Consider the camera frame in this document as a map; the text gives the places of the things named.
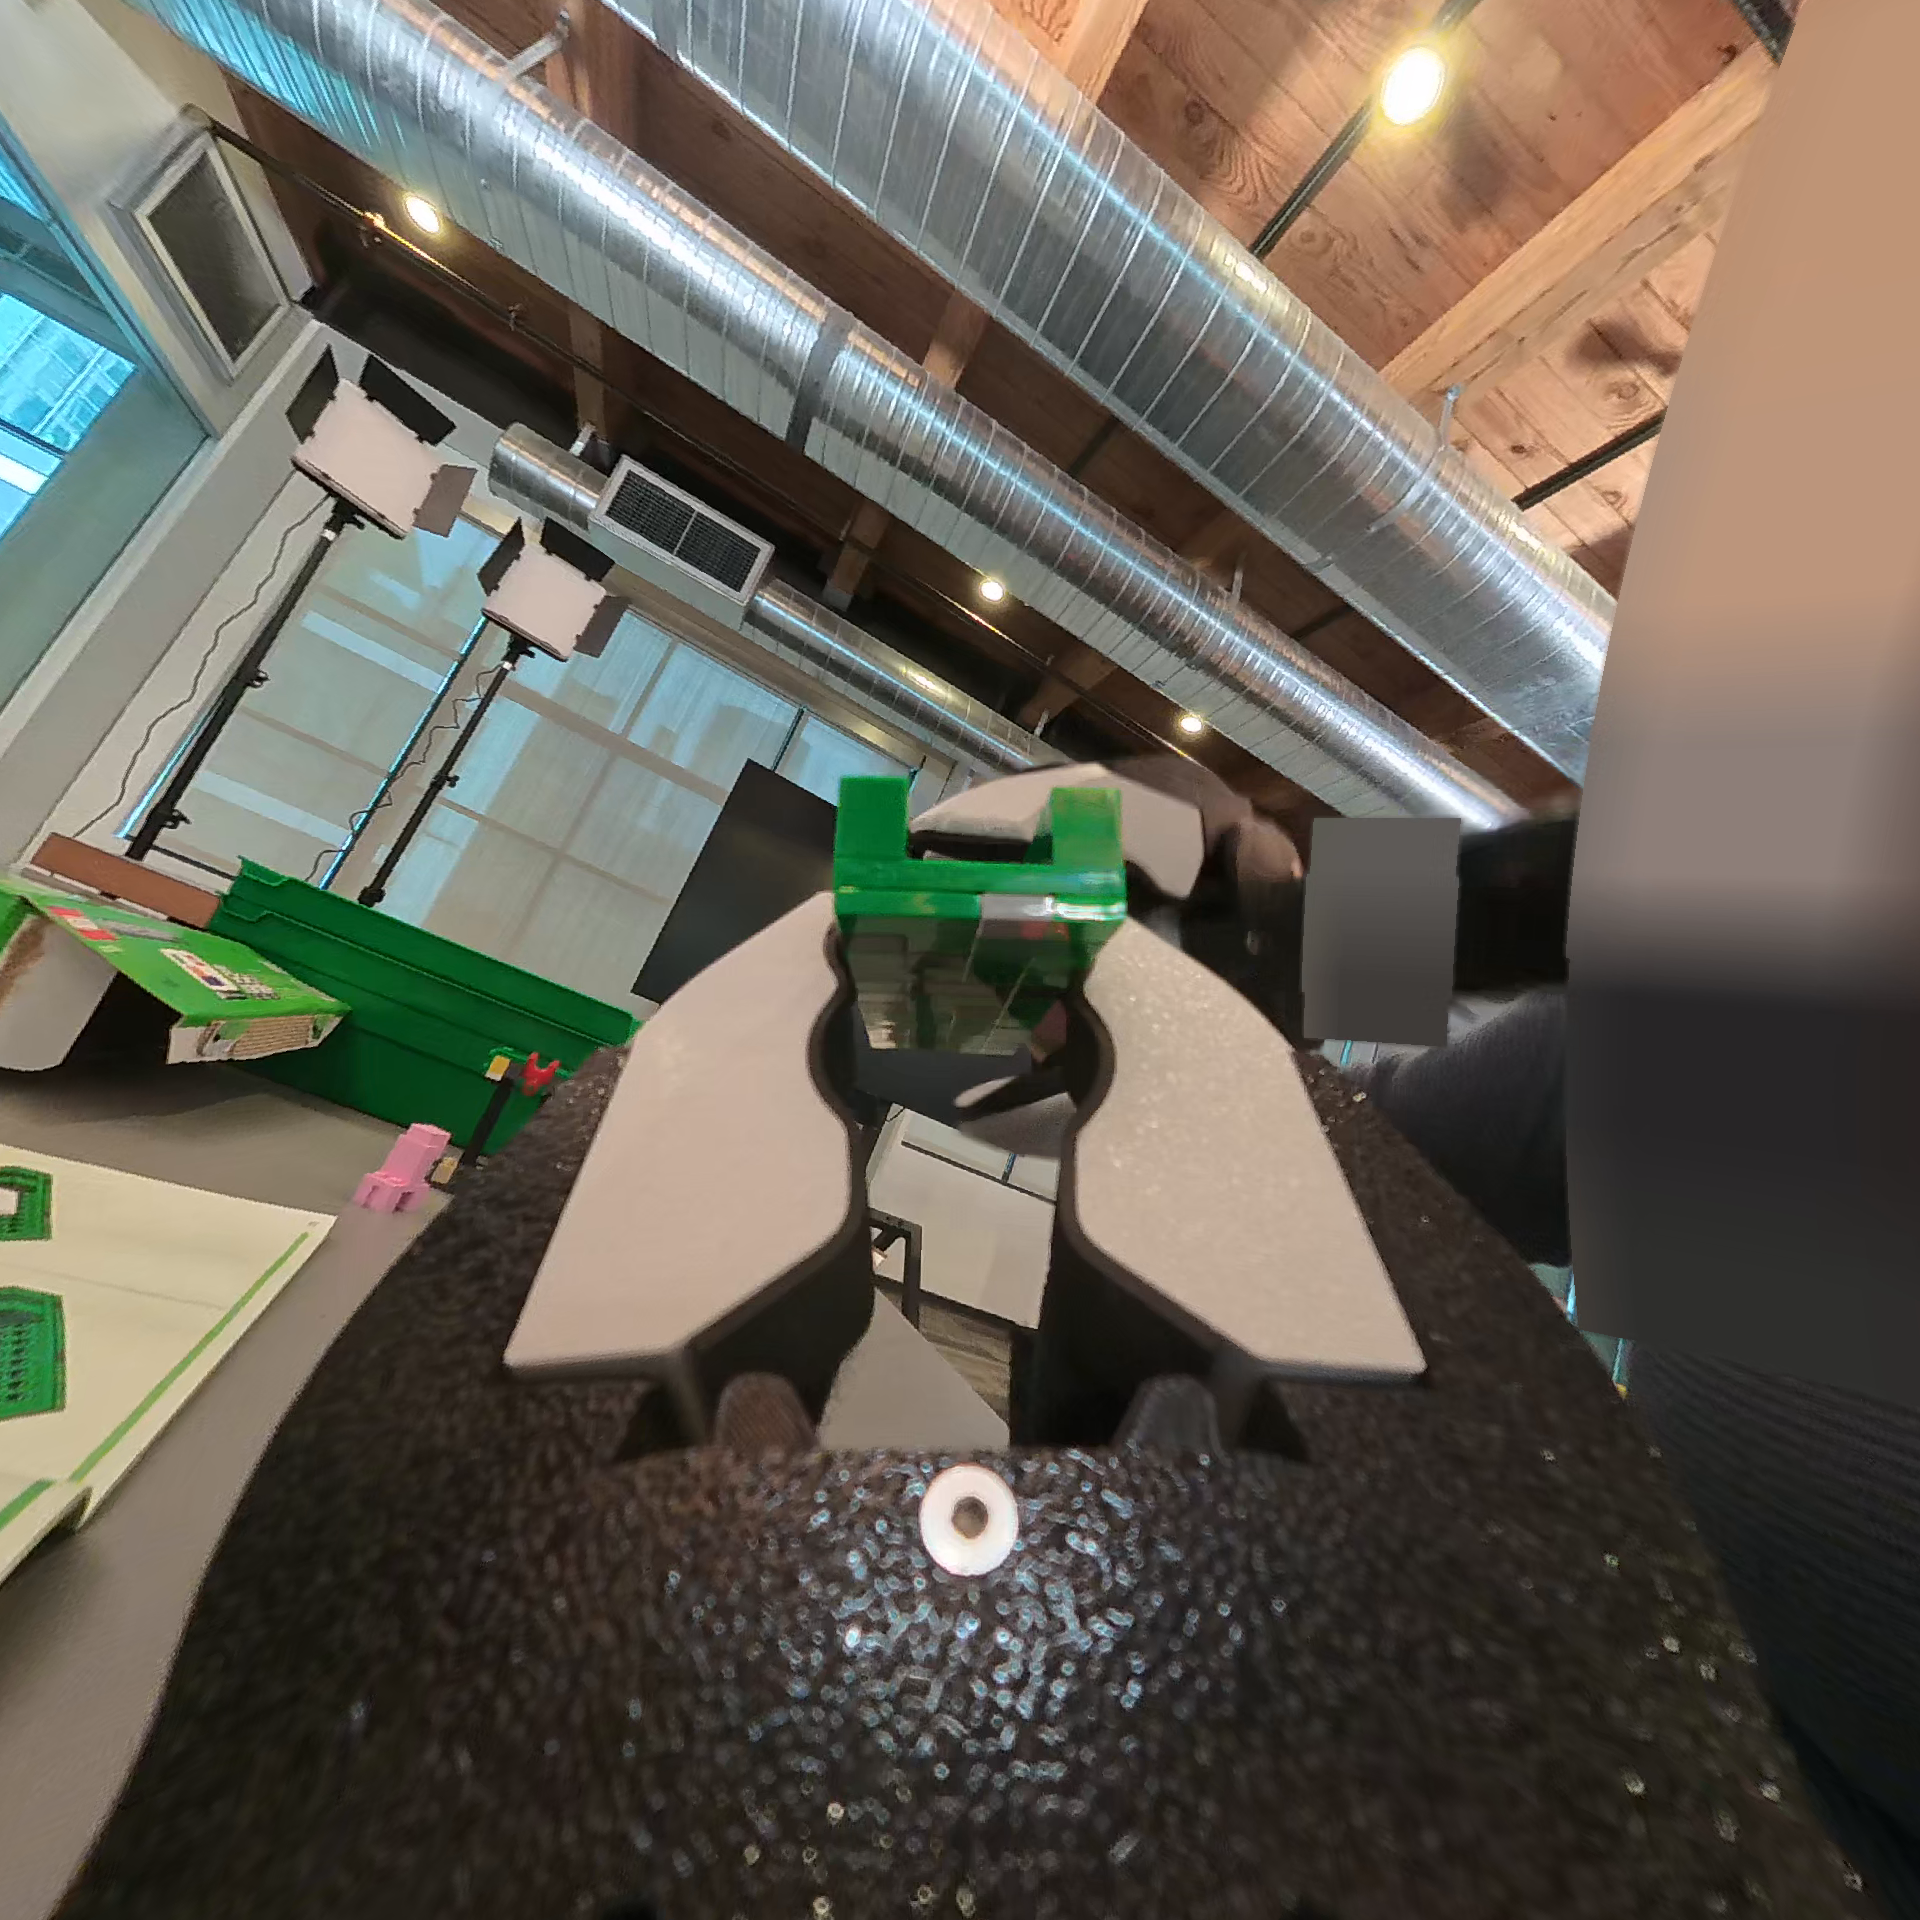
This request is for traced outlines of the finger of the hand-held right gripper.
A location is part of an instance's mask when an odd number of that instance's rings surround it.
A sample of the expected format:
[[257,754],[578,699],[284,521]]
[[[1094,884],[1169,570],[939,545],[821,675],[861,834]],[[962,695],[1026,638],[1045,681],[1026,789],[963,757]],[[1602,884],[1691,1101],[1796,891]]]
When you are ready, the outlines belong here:
[[1040,858],[1058,837],[1060,794],[1116,799],[1116,844],[1134,889],[1151,900],[1188,900],[1202,876],[1207,828],[1195,798],[1174,792],[1145,761],[1069,761],[978,781],[912,822],[916,844],[954,858],[975,849]]
[[955,1093],[948,1125],[962,1133],[1066,1133],[1097,1091],[1099,1041],[1091,1033],[1034,1035],[1017,1065]]

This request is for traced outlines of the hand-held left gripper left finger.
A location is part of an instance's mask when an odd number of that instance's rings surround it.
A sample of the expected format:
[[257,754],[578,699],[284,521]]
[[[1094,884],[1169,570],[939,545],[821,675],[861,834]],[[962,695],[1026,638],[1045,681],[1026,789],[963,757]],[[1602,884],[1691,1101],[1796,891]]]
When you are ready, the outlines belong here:
[[645,1381],[692,1442],[745,1375],[825,1414],[875,1306],[859,1129],[830,1073],[850,1007],[827,889],[662,1003],[505,1340],[512,1378]]

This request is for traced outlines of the green brick assembly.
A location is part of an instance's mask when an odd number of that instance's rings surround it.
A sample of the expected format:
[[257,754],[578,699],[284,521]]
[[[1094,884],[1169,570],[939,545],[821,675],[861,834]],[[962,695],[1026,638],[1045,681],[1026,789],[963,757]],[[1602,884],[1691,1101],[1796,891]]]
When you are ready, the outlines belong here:
[[952,830],[959,855],[916,849],[907,801],[905,780],[837,788],[830,893],[865,1038],[1009,1058],[1126,924],[1122,798],[1044,784],[1009,837]]

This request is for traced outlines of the dark flat panel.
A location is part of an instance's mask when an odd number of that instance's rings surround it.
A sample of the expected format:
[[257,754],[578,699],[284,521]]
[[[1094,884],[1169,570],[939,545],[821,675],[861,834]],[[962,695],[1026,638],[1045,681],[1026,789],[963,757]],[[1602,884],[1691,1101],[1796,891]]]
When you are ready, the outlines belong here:
[[662,1003],[732,947],[827,891],[835,804],[748,761],[631,984]]

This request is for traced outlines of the pink brick figure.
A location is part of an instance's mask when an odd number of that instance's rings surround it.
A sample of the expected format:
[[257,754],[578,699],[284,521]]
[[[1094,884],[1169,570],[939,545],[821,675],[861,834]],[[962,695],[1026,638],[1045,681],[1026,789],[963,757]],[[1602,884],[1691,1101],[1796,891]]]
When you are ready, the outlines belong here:
[[384,1160],[359,1178],[351,1206],[375,1214],[414,1212],[458,1164],[460,1150],[443,1125],[414,1122],[396,1135]]

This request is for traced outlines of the green plastic bin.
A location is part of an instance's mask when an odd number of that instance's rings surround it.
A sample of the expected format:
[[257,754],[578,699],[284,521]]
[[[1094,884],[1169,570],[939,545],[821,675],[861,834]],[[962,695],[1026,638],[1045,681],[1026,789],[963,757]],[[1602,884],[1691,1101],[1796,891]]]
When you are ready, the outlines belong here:
[[324,1044],[252,1061],[249,1073],[396,1127],[441,1127],[461,1147],[502,1088],[496,1059],[533,1053],[570,1077],[640,1025],[588,994],[254,862],[205,927],[347,1006]]

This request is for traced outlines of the studio light panel on stand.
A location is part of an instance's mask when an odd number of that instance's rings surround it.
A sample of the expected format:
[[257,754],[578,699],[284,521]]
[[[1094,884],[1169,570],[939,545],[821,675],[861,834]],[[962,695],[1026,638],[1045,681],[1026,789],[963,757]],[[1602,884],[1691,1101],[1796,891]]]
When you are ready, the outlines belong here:
[[503,687],[521,663],[544,657],[568,661],[602,654],[618,628],[626,599],[609,590],[611,557],[559,520],[528,517],[502,534],[478,570],[483,592],[473,642],[500,638],[497,659],[454,701],[449,718],[425,721],[417,745],[441,739],[438,757],[423,764],[412,804],[398,826],[384,828],[378,854],[353,891],[356,903],[378,907],[436,804],[460,780],[463,759]]
[[346,376],[330,347],[306,372],[286,407],[294,433],[294,472],[322,501],[287,534],[300,559],[284,570],[275,556],[261,585],[278,585],[263,611],[254,593],[236,620],[245,644],[210,699],[195,707],[179,748],[168,755],[161,778],[129,816],[123,854],[142,862],[161,837],[184,824],[184,799],[228,731],[241,701],[267,681],[267,661],[280,633],[300,611],[324,564],[344,535],[375,532],[402,542],[446,535],[460,517],[473,469],[446,454],[456,421],[400,372],[367,354],[356,376]]

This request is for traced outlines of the green cardboard box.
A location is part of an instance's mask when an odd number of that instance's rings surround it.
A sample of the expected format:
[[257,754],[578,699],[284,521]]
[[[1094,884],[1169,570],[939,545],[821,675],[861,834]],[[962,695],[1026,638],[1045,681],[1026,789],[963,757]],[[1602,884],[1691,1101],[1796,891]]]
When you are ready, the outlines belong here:
[[163,1061],[252,1064],[324,1046],[347,1002],[254,947],[19,876],[2,877],[2,1065],[70,1058],[114,987],[166,1018]]

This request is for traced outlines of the instruction booklet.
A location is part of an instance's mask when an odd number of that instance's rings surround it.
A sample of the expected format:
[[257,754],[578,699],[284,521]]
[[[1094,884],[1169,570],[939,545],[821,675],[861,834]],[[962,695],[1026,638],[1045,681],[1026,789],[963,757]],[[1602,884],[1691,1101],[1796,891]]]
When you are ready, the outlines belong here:
[[2,1573],[99,1509],[334,1227],[2,1147]]

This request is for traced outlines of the brown flat box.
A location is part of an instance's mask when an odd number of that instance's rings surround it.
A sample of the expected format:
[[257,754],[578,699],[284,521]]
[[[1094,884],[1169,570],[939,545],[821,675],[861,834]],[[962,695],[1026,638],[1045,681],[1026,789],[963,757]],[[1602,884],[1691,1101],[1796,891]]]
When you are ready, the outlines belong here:
[[142,860],[57,831],[49,831],[37,844],[26,866],[37,874],[71,881],[95,898],[118,900],[197,929],[205,929],[214,921],[226,898],[224,889],[169,876]]

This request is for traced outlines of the person's torso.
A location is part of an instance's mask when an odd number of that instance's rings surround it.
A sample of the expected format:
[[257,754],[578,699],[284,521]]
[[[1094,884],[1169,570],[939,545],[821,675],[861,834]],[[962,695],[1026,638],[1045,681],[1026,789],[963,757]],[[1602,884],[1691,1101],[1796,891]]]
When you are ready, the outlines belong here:
[[1648,1345],[1626,1395],[1839,1849],[1886,1916],[1915,1916],[1915,1408]]

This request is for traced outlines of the gridded window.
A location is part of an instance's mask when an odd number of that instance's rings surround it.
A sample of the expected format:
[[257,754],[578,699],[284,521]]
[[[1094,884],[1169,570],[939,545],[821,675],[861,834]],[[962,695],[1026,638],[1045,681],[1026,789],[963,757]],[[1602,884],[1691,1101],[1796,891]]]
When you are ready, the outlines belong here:
[[12,127],[2,132],[2,697],[207,440]]

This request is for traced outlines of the small air duct with vent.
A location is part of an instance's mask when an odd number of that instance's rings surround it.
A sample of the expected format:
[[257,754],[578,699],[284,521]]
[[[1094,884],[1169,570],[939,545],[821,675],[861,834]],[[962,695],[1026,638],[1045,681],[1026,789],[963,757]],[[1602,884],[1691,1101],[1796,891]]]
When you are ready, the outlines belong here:
[[834,687],[952,757],[998,773],[1064,754],[912,661],[896,645],[775,577],[771,545],[634,458],[602,474],[526,423],[500,431],[492,494],[592,544],[660,599],[744,636],[790,670]]

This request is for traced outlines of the spiral metal air duct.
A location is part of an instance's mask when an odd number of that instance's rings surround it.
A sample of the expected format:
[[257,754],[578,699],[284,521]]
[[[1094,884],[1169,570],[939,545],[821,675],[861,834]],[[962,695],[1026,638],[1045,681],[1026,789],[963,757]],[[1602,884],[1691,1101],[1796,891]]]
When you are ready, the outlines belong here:
[[609,4],[1581,784],[1613,597],[992,4]]
[[1523,816],[449,11],[138,11],[1334,809]]

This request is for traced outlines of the white wall vent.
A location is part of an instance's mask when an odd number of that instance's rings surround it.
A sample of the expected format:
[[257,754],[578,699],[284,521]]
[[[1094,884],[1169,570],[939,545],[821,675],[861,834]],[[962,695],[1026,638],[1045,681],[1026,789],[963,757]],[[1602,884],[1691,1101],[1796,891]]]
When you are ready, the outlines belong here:
[[224,382],[252,372],[296,295],[217,134],[181,116],[128,167],[109,206],[203,365]]

